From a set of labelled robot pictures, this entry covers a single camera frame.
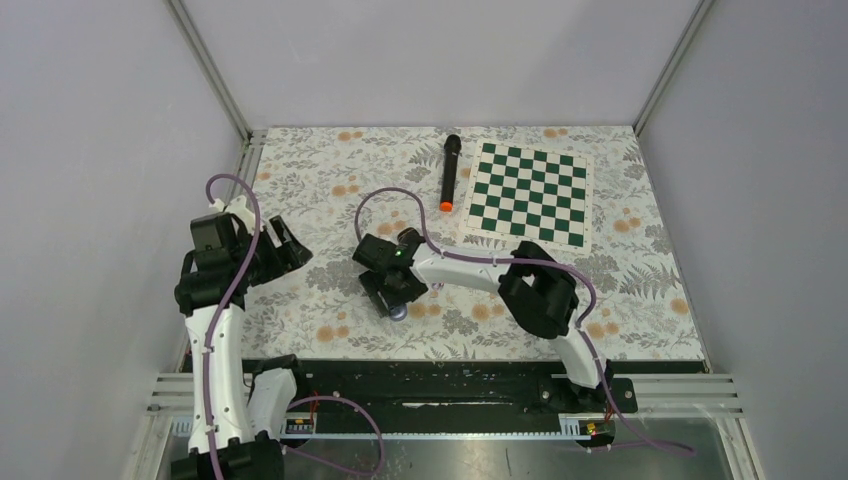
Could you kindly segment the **lavender earbuds case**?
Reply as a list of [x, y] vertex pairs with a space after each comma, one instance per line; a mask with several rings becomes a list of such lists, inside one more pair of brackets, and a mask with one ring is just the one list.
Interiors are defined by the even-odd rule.
[[403, 321], [408, 314], [406, 306], [393, 308], [389, 311], [389, 319], [394, 322]]

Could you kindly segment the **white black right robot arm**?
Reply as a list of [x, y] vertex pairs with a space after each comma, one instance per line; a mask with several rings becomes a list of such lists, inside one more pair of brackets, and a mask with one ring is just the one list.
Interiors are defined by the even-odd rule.
[[613, 398], [607, 359], [581, 332], [577, 284], [587, 279], [556, 262], [541, 246], [523, 241], [511, 252], [440, 249], [416, 230], [396, 243], [365, 235], [352, 259], [382, 317], [402, 319], [408, 306], [438, 285], [493, 293], [527, 333], [548, 341], [574, 384], [575, 402], [597, 412]]

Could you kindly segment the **floral tablecloth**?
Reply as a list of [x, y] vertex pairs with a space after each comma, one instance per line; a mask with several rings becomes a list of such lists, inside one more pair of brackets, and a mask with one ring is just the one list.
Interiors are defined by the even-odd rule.
[[[637, 138], [629, 126], [460, 127], [456, 200], [479, 140], [545, 148], [594, 161], [592, 250], [557, 259], [587, 275], [598, 303], [583, 326], [608, 358], [705, 358]], [[442, 247], [501, 250], [467, 235], [459, 212], [438, 208], [443, 145], [437, 127], [276, 127], [262, 137], [254, 190], [264, 216], [281, 216], [313, 258], [248, 296], [248, 358], [552, 360], [495, 295], [456, 286], [429, 291], [399, 321], [380, 317], [351, 256], [354, 230], [393, 239], [426, 226]]]

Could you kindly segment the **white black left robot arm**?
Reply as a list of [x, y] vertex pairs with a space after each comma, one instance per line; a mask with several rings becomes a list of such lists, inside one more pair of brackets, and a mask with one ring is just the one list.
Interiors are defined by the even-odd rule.
[[190, 224], [194, 247], [175, 298], [185, 317], [193, 372], [188, 454], [170, 465], [174, 479], [281, 479], [285, 413], [304, 407], [310, 385], [298, 360], [264, 360], [244, 375], [245, 295], [253, 286], [305, 266], [309, 249], [281, 217], [256, 229], [253, 216], [220, 212]]

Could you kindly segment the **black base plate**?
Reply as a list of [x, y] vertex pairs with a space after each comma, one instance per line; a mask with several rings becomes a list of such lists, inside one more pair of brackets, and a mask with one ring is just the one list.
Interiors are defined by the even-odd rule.
[[369, 423], [339, 396], [361, 405], [389, 434], [547, 434], [560, 431], [560, 415], [604, 418], [615, 402], [623, 413], [638, 409], [633, 383], [612, 375], [609, 386], [572, 384], [553, 361], [307, 360], [291, 355], [246, 360], [255, 376], [273, 367], [292, 370], [296, 407], [321, 434], [367, 433]]

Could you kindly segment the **green white chessboard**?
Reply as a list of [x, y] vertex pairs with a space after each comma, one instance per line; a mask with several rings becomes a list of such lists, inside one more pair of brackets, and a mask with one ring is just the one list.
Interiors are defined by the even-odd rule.
[[529, 240], [575, 255], [592, 250], [595, 162], [550, 147], [480, 139], [459, 229], [503, 242]]

